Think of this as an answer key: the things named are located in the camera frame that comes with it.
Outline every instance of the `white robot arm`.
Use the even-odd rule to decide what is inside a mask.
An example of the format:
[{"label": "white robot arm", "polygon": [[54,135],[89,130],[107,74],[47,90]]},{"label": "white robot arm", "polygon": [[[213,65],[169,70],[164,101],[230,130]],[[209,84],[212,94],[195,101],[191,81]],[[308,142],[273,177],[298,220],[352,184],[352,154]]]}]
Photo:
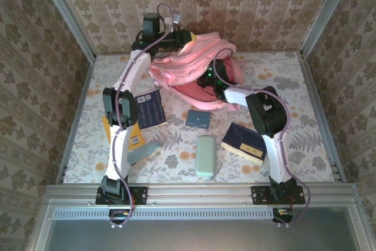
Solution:
[{"label": "white robot arm", "polygon": [[[103,102],[110,124],[111,140],[108,168],[97,196],[103,196],[105,201],[110,196],[129,203],[129,199],[126,199],[124,184],[129,170],[127,152],[130,133],[138,120],[137,103],[133,97],[137,83],[149,68],[152,56],[156,55],[159,48],[169,46],[181,48],[192,40],[192,34],[189,31],[180,29],[168,35],[161,35],[159,27],[155,28],[155,24],[159,24],[159,17],[158,14],[144,16],[142,39],[137,38],[133,43],[132,49],[134,50],[130,54],[129,62],[120,79],[112,88],[106,88],[103,91]],[[272,96],[262,94],[265,90],[269,93],[273,92]],[[237,86],[223,88],[222,91],[222,95],[228,103],[237,103],[248,107],[255,130],[263,137],[267,147],[270,161],[270,193],[277,200],[286,198],[297,184],[288,171],[283,153],[283,143],[280,139],[283,137],[280,135],[284,132],[283,128],[287,118],[281,104],[275,99],[277,93],[272,87],[260,90],[259,93]]]},{"label": "white robot arm", "polygon": [[[119,89],[120,85],[122,85],[122,87],[120,88],[121,92],[124,92],[124,91],[129,91],[130,93],[135,92],[136,85],[140,81],[142,74],[147,71],[147,69],[149,68],[152,62],[150,54],[143,53],[134,64],[131,64],[131,62],[133,62],[133,60],[139,53],[141,53],[141,50],[135,50],[130,53],[129,62],[127,63],[119,80],[113,85],[113,88],[112,88],[113,92],[116,92]],[[122,82],[122,78],[124,77],[125,74],[126,74],[125,81]],[[121,103],[123,106],[123,101],[121,98],[119,99],[119,103]],[[109,162],[108,162],[108,167],[106,171],[106,176],[109,179],[116,180],[119,178],[119,175],[115,171],[115,168],[114,168],[115,164],[112,162],[114,156],[116,160],[116,166],[118,167],[120,174],[124,178],[126,178],[128,175],[129,162],[127,161],[127,153],[128,153],[129,138],[130,138],[130,133],[132,132],[132,128],[133,128],[133,125],[130,125],[124,128],[123,131],[121,131],[119,130],[120,129],[119,125],[113,124],[110,127],[111,142],[110,142]],[[116,138],[116,144],[114,146],[113,143],[114,143],[116,133],[117,133],[117,138]]]},{"label": "white robot arm", "polygon": [[[129,91],[130,93],[134,93],[136,89],[136,85],[141,79],[141,76],[143,73],[145,73],[151,64],[151,57],[148,53],[143,53],[134,64],[131,64],[131,62],[134,60],[134,58],[140,53],[140,50],[132,51],[130,54],[130,59],[128,64],[125,67],[125,70],[122,73],[121,78],[126,74],[126,78],[124,82],[122,83],[121,79],[119,79],[112,88],[112,93],[115,93],[122,83],[122,87],[120,89],[121,92]],[[250,90],[240,89],[236,86],[229,87],[224,91],[224,95],[226,97],[226,101],[228,103],[236,103],[245,107],[249,107],[247,103],[247,97],[249,97],[252,94],[257,94],[257,92],[253,92]],[[128,101],[125,101],[123,99],[119,99],[119,103],[122,105],[122,108],[124,109],[125,103],[128,103]],[[112,115],[109,113],[106,113],[106,116],[108,118],[116,119],[115,114]],[[120,174],[126,179],[128,176],[128,170],[129,170],[129,162],[127,161],[127,152],[128,152],[128,144],[129,144],[129,138],[130,133],[132,131],[133,125],[125,126],[123,131],[120,131],[119,125],[115,123],[111,123],[112,126],[110,127],[111,132],[111,142],[110,142],[110,152],[109,152],[109,163],[108,168],[106,171],[106,177],[110,180],[115,180],[119,182],[119,175],[115,171],[115,164],[112,162],[115,155],[116,160],[116,166],[119,169]],[[291,176],[287,173],[286,167],[283,162],[282,158],[282,152],[281,152],[281,143],[279,142],[281,138],[281,132],[277,132],[272,137],[268,134],[262,134],[262,137],[265,141],[268,158],[270,162],[270,178],[273,180],[273,183],[280,184],[280,183],[287,183],[291,180]]]}]

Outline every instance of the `yellow book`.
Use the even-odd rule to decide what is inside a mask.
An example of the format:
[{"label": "yellow book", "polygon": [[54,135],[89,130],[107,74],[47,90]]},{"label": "yellow book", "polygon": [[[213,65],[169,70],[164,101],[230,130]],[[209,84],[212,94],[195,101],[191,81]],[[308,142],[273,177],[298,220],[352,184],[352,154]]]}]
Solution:
[{"label": "yellow book", "polygon": [[265,160],[266,145],[263,137],[257,132],[236,123],[231,123],[221,146],[260,165]]},{"label": "yellow book", "polygon": [[[108,142],[111,143],[110,124],[108,123],[108,120],[105,116],[102,117],[102,122],[103,126],[105,127]],[[132,132],[130,133],[128,150],[134,150],[143,145],[145,145],[145,140],[142,136],[139,124],[136,123],[133,126]]]}]

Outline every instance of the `beige wallpaper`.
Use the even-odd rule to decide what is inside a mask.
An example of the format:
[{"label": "beige wallpaper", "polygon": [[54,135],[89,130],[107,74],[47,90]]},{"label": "beige wallpaper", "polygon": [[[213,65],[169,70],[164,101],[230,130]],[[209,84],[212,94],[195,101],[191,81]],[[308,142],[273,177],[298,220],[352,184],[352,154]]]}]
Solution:
[{"label": "beige wallpaper", "polygon": [[88,62],[52,0],[0,0],[0,250],[23,250]]},{"label": "beige wallpaper", "polygon": [[376,0],[341,0],[308,60],[376,234]]},{"label": "beige wallpaper", "polygon": [[238,49],[300,49],[324,0],[66,0],[95,53],[130,50],[142,15],[167,2],[197,34],[218,31]]}]

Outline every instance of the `yellow label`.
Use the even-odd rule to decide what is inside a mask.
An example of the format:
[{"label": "yellow label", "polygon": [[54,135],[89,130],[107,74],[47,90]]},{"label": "yellow label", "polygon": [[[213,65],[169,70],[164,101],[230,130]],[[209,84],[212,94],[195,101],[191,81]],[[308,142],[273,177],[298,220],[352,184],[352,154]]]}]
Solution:
[{"label": "yellow label", "polygon": [[242,143],[240,145],[240,149],[241,150],[244,150],[244,151],[247,151],[248,153],[251,153],[252,155],[255,155],[259,158],[261,158],[261,156],[263,155],[262,151],[256,149],[256,148],[253,148],[252,146],[249,146],[249,145],[246,145],[244,143]]},{"label": "yellow label", "polygon": [[[108,143],[111,143],[110,124],[108,123],[106,116],[102,117],[102,122],[103,122],[103,126],[105,127],[106,135],[108,138]],[[128,150],[134,150],[143,145],[145,145],[145,140],[141,134],[139,123],[135,123],[132,129],[132,132],[130,133]]]}]

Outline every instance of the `pink fabric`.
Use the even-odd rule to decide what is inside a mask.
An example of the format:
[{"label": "pink fabric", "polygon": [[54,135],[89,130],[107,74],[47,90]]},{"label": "pink fabric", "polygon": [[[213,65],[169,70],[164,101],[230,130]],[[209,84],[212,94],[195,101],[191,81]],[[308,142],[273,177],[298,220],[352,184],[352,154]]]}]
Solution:
[{"label": "pink fabric", "polygon": [[[202,76],[215,55],[223,48],[236,51],[235,45],[220,39],[217,32],[198,35],[196,41],[188,43],[179,53],[166,58],[155,58],[149,68],[155,83],[168,89],[188,103],[202,110],[214,110],[228,106],[238,110],[238,105],[231,105],[216,98],[213,88],[202,89],[196,80]],[[220,57],[224,60],[227,75],[231,81],[242,84],[244,75],[239,66],[226,58],[229,52],[223,51]]]}]

